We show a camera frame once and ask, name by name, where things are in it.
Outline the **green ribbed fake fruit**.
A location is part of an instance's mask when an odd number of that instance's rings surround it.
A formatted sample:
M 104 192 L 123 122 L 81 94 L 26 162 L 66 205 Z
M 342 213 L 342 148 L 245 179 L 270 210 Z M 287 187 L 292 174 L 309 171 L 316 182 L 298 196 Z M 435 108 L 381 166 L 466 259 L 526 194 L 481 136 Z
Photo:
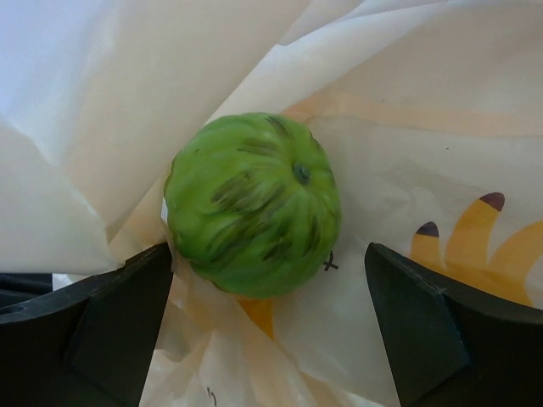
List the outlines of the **green ribbed fake fruit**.
M 307 283 L 339 237 L 339 190 L 310 128 L 281 114 L 207 123 L 164 186 L 167 225 L 193 271 L 226 293 L 274 298 Z

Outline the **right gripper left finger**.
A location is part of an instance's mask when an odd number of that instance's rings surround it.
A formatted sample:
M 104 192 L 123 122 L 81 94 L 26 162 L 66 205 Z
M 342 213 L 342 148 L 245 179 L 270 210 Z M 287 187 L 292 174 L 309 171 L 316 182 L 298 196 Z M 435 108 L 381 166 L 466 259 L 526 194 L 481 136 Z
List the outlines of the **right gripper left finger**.
M 171 288 L 160 243 L 118 270 L 1 302 L 3 406 L 137 406 Z

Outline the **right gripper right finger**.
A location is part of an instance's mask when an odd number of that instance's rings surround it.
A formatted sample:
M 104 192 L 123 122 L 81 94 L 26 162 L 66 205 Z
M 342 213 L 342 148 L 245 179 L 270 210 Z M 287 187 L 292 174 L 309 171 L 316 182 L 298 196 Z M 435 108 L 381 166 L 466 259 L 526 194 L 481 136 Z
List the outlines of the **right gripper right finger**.
M 372 243 L 367 283 L 403 406 L 540 406 L 542 312 Z

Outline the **translucent plastic bag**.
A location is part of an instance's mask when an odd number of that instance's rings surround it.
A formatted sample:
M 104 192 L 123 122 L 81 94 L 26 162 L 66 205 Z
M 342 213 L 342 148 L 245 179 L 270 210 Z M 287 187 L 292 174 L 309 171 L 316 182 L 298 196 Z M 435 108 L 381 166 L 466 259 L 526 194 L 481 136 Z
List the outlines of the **translucent plastic bag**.
M 178 150 L 249 111 L 310 128 L 343 213 L 274 300 L 197 276 L 165 223 Z M 137 406 L 403 406 L 370 244 L 542 312 L 541 2 L 2 2 L 2 271 L 52 292 L 160 243 Z

